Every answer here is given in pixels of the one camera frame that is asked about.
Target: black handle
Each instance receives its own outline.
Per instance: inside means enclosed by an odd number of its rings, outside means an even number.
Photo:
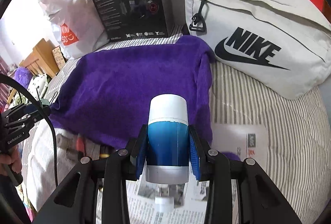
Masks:
[[[19,186],[20,184],[22,184],[23,182],[23,176],[21,173],[15,173],[12,170],[12,165],[7,165],[7,164],[3,164],[2,165],[3,168],[5,169],[5,171],[7,172],[9,178],[11,179],[11,181],[13,182],[14,186]]]

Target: purple plush toy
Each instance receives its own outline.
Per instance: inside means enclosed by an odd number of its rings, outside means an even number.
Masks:
[[[17,68],[17,70],[15,72],[14,79],[27,89],[32,77],[33,77],[33,75],[31,74],[29,69],[27,69],[25,67],[19,67],[19,68]]]

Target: newspaper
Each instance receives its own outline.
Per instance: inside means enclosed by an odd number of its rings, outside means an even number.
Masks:
[[[212,126],[213,149],[220,152],[233,152],[243,161],[252,157],[265,169],[266,166],[266,129],[259,125],[223,125]],[[236,181],[232,180],[232,224],[238,223],[238,197]],[[199,182],[190,166],[189,182],[169,185],[170,196],[174,197],[175,209],[171,213],[159,213],[155,210],[155,196],[162,184],[146,182],[145,169],[136,182],[126,181],[127,201],[131,224],[203,224],[209,194],[209,181]],[[97,219],[101,224],[102,192],[98,193]]]

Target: wooden furniture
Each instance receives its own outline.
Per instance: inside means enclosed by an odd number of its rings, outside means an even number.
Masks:
[[[19,66],[26,67],[33,75],[47,74],[51,78],[60,71],[52,54],[52,45],[44,39],[34,46],[30,55]]]

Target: silver screw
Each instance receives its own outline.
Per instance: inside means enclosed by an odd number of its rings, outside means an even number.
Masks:
[[[119,155],[120,156],[125,156],[125,155],[127,155],[128,154],[128,151],[126,150],[126,149],[120,149],[119,150]]]
[[[82,158],[80,159],[80,162],[81,162],[82,164],[87,164],[87,163],[90,162],[90,158],[89,158],[89,157],[82,157]]]
[[[248,165],[254,165],[255,164],[255,160],[253,160],[252,158],[249,158],[249,159],[246,160],[246,163]]]
[[[208,150],[208,154],[209,154],[210,156],[216,156],[216,155],[218,154],[218,152],[217,152],[217,150],[215,150],[215,149],[209,149],[209,150]]]

